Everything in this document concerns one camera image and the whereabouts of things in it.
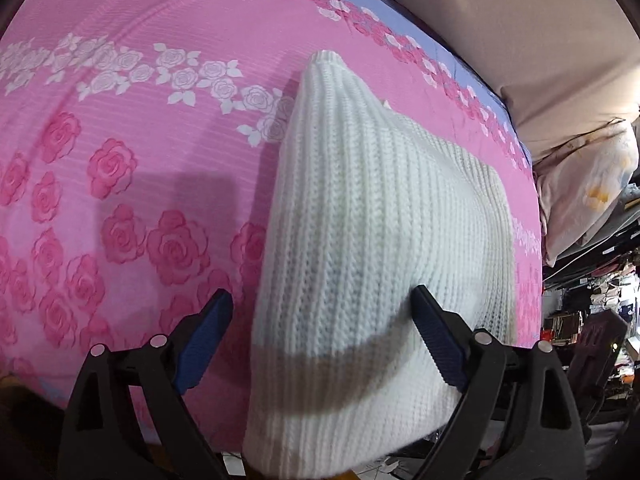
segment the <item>pink rose pattern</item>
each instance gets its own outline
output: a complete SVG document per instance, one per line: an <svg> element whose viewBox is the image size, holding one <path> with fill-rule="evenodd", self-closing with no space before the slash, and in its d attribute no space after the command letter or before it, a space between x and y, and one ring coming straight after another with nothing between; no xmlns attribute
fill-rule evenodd
<svg viewBox="0 0 640 480"><path fill-rule="evenodd" d="M47 341L54 348L71 348L76 343L78 322L64 294L50 288L38 305Z"/></svg>
<svg viewBox="0 0 640 480"><path fill-rule="evenodd" d="M108 139L89 159L86 170L91 179L91 195L99 199L122 193L131 184L138 162L121 140Z"/></svg>
<svg viewBox="0 0 640 480"><path fill-rule="evenodd" d="M17 202L24 195L29 180L29 163L24 155L15 153L0 180L0 205Z"/></svg>
<svg viewBox="0 0 640 480"><path fill-rule="evenodd" d="M169 308L164 309L160 313L160 330L164 334L169 334L180 323L180 320L184 316L189 314L195 314L197 312L196 306L189 298L177 294L171 300Z"/></svg>
<svg viewBox="0 0 640 480"><path fill-rule="evenodd" d="M15 331L14 319L6 300L0 296L0 344L9 346L17 342L18 335Z"/></svg>
<svg viewBox="0 0 640 480"><path fill-rule="evenodd" d="M240 265L245 286L258 286L266 235L264 227L247 222L231 242L231 259Z"/></svg>
<svg viewBox="0 0 640 480"><path fill-rule="evenodd" d="M31 249L36 272L49 285L57 285L60 280L63 249L52 228L44 231Z"/></svg>
<svg viewBox="0 0 640 480"><path fill-rule="evenodd" d="M146 252L163 285L183 285L209 267L209 239L196 222L180 211L164 211L158 228L146 238Z"/></svg>
<svg viewBox="0 0 640 480"><path fill-rule="evenodd" d="M58 214L58 205L62 196L62 186L51 171L33 187L31 196L31 218L34 222L50 222Z"/></svg>
<svg viewBox="0 0 640 480"><path fill-rule="evenodd" d="M491 136L508 155L510 136L498 124L496 115L484 108L472 92L461 88L444 65L430 59L407 37L394 34L384 23L350 2L338 0L349 9L347 12L332 6L332 0L309 1L336 12L360 34L387 48L399 62L420 67L425 79L440 88L469 118L478 121L484 134ZM52 164L67 156L75 147L81 130L81 122L75 115L65 111L57 113L40 136L38 149L42 161ZM519 161L518 165L530 175L529 169ZM99 200L123 193L132 184L137 166L136 155L123 141L105 140L88 160L89 193ZM0 205L11 206L18 202L30 185L30 177L30 160L21 152L14 153L4 167L0 166ZM33 221L37 224L54 221L62 198L62 186L54 171L41 174L30 193ZM7 239L0 237L0 369L12 370L32 389L41 389L29 360L14 358L9 362L6 358L6 349L18 344L21 316L39 316L44 339L55 349L75 348L84 355L97 343L114 348L114 329L105 317L107 290L100 267L130 264L145 252L149 263L156 268L162 286L191 283L184 290L172 292L171 301L160 311L157 323L161 332L170 333L184 316L203 307L218 288L229 290L234 304L242 305L234 316L230 337L225 338L220 350L225 354L226 362L237 361L237 368L241 368L248 359L249 345L248 339L242 338L239 332L250 328L265 238L263 226L245 223L229 245L230 260L235 265L232 272L208 269L209 239L202 226L190 221L179 210L166 210L157 227L148 229L132 206L125 203L117 205L102 221L100 240L104 252L95 256L80 254L65 261L63 245L53 228L45 229L37 237L30 258L22 258L20 254L12 256ZM539 295L539 291L531 290L537 283L536 273L533 267L518 266L520 297ZM145 333L140 344L152 335ZM136 413L152 427L144 402L136 402Z"/></svg>
<svg viewBox="0 0 640 480"><path fill-rule="evenodd" d="M9 290L12 300L14 300L15 310L25 313L35 308L35 289L30 282L25 260L18 260L15 269L11 271Z"/></svg>
<svg viewBox="0 0 640 480"><path fill-rule="evenodd" d="M104 280L98 273L98 263L89 254L69 262L65 285L72 305L88 314L94 314L104 299Z"/></svg>
<svg viewBox="0 0 640 480"><path fill-rule="evenodd" d="M75 115L60 112L44 129L40 138L42 160L47 164L68 155L80 134L80 121Z"/></svg>
<svg viewBox="0 0 640 480"><path fill-rule="evenodd" d="M9 243L6 238L0 236L0 292L6 291L9 277L11 276L11 256L9 256Z"/></svg>
<svg viewBox="0 0 640 480"><path fill-rule="evenodd" d="M109 262L131 262L145 253L145 225L126 204L117 206L104 220L100 235Z"/></svg>
<svg viewBox="0 0 640 480"><path fill-rule="evenodd" d="M80 331L79 350L83 355L91 349L93 345L102 343L107 348L113 350L115 347L113 332L106 319L97 314L92 316L87 325Z"/></svg>
<svg viewBox="0 0 640 480"><path fill-rule="evenodd" d="M530 348L538 339L540 318L530 316L540 308L542 295L541 262L516 263L516 282L518 299L524 304L516 310L518 327L518 345Z"/></svg>
<svg viewBox="0 0 640 480"><path fill-rule="evenodd" d="M224 270L214 269L209 273L205 282L198 284L196 292L198 305L200 307L205 306L219 288L224 288L231 293L234 304L242 303L242 290L239 283L232 280Z"/></svg>

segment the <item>knitted sweater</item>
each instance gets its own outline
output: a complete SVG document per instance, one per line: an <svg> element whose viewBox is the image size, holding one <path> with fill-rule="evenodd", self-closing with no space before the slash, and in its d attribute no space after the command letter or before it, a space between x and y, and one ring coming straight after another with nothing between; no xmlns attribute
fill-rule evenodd
<svg viewBox="0 0 640 480"><path fill-rule="evenodd" d="M446 423L459 394L412 323L414 286L513 343L497 174L383 106L334 52L303 73L265 254L243 446L265 475L332 476Z"/></svg>

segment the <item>white rose pattern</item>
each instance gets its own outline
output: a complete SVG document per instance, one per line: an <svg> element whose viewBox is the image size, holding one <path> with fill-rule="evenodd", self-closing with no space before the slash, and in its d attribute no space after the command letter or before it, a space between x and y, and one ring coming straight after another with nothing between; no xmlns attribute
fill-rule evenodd
<svg viewBox="0 0 640 480"><path fill-rule="evenodd" d="M129 72L129 81L132 83L143 83L151 79L154 74L154 69L149 65L138 65L131 72Z"/></svg>
<svg viewBox="0 0 640 480"><path fill-rule="evenodd" d="M538 237L533 234L532 231L525 229L517 218L512 218L511 220L513 223L514 241L517 240L518 245L524 248L527 256L530 254L536 254L537 256L542 257L541 245Z"/></svg>
<svg viewBox="0 0 640 480"><path fill-rule="evenodd" d="M117 70L126 70L126 72L128 72L132 70L141 59L142 52L128 50L120 54L114 61L114 64L116 65Z"/></svg>
<svg viewBox="0 0 640 480"><path fill-rule="evenodd" d="M349 12L348 6L341 1L331 1L331 6L341 12ZM368 14L373 20L378 17L370 9L361 7L362 12ZM319 9L325 16L340 20L341 17L330 9ZM32 84L36 72L40 67L50 67L51 75L44 84L61 82L65 77L65 71L75 67L78 71L82 67L88 67L86 82L76 85L78 100L83 101L89 95L114 91L116 95L124 94L133 84L155 81L156 85L170 83L173 90L167 98L167 103L175 105L183 103L193 107L196 105L196 92L198 89L206 90L202 94L205 98L211 97L220 102L220 110L223 115L233 111L254 112L255 126L240 124L236 130L247 137L251 146L258 146L261 142L280 142L286 133L287 123L294 108L294 99L284 96L280 89L274 88L268 91L261 85L249 85L241 87L238 78L243 78L242 71L238 68L238 60L204 60L198 58L200 51L187 51L183 48L168 48L164 43L154 43L153 51L155 66L140 62L145 54L137 50L131 50L127 46L116 46L113 41L106 41L106 36L100 38L82 38L72 32L58 41L53 51L44 47L32 48L34 39L27 42L20 41L6 46L0 54L0 80L7 79L5 95ZM386 40L398 46L396 38L387 35ZM407 36L407 40L414 46L417 42ZM438 74L438 70L450 75L448 67L438 63L438 68L428 59L423 60L427 70L423 73L425 81L434 88L438 87L432 77ZM469 95L476 95L471 88ZM460 99L465 104L466 98ZM479 113L486 121L493 113L489 107L479 107ZM484 124L480 124L482 133L486 136L489 131ZM508 129L497 129L498 141L508 144L508 152L513 157L521 157L517 152L517 144L510 143Z"/></svg>
<svg viewBox="0 0 640 480"><path fill-rule="evenodd" d="M222 61L207 61L200 67L200 75L206 79L217 79L226 74L226 65Z"/></svg>
<svg viewBox="0 0 640 480"><path fill-rule="evenodd" d="M246 110L258 110L268 114L273 108L273 96L260 85L251 85L243 88L242 104Z"/></svg>
<svg viewBox="0 0 640 480"><path fill-rule="evenodd" d="M97 94L111 90L118 83L115 72L102 72L94 77L91 81L91 93Z"/></svg>
<svg viewBox="0 0 640 480"><path fill-rule="evenodd" d="M186 57L186 52L181 48L167 48L156 59L156 65L164 68L173 68L181 65Z"/></svg>
<svg viewBox="0 0 640 480"><path fill-rule="evenodd" d="M238 88L228 77L218 79L211 85L211 97L215 97L216 99L220 99L221 101L225 99L231 99L237 93Z"/></svg>
<svg viewBox="0 0 640 480"><path fill-rule="evenodd" d="M92 58L92 65L96 70L108 70L118 57L118 53L113 46L113 42L104 44L95 51Z"/></svg>
<svg viewBox="0 0 640 480"><path fill-rule="evenodd" d="M175 90L188 90L196 84L198 74L191 68L183 68L174 72L171 80L171 88Z"/></svg>

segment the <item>metal rivet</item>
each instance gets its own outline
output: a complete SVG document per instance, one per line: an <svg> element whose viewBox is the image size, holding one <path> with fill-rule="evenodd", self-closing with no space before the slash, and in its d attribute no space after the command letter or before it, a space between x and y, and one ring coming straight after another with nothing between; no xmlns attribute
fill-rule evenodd
<svg viewBox="0 0 640 480"><path fill-rule="evenodd" d="M538 341L538 349L545 354L551 352L554 347L549 341Z"/></svg>
<svg viewBox="0 0 640 480"><path fill-rule="evenodd" d="M93 345L91 347L90 352L92 356L98 357L98 355L102 355L105 350L106 350L105 346L103 344L98 343L97 345Z"/></svg>
<svg viewBox="0 0 640 480"><path fill-rule="evenodd" d="M487 332L478 332L474 336L474 339L476 340L476 343L480 343L481 345L490 345L491 341L493 341L492 337L488 335Z"/></svg>
<svg viewBox="0 0 640 480"><path fill-rule="evenodd" d="M160 348L161 346L166 345L167 339L164 334L157 334L153 336L149 342L153 348Z"/></svg>

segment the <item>tiled floor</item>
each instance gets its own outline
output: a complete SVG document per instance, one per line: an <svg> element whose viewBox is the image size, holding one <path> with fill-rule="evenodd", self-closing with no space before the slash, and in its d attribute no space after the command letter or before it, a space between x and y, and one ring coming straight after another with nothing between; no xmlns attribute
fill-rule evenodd
<svg viewBox="0 0 640 480"><path fill-rule="evenodd" d="M397 480L390 473L396 468L395 460L381 458L373 462L353 468L360 480Z"/></svg>
<svg viewBox="0 0 640 480"><path fill-rule="evenodd" d="M245 476L244 465L239 455L223 453L222 459L225 461L226 472L230 475Z"/></svg>

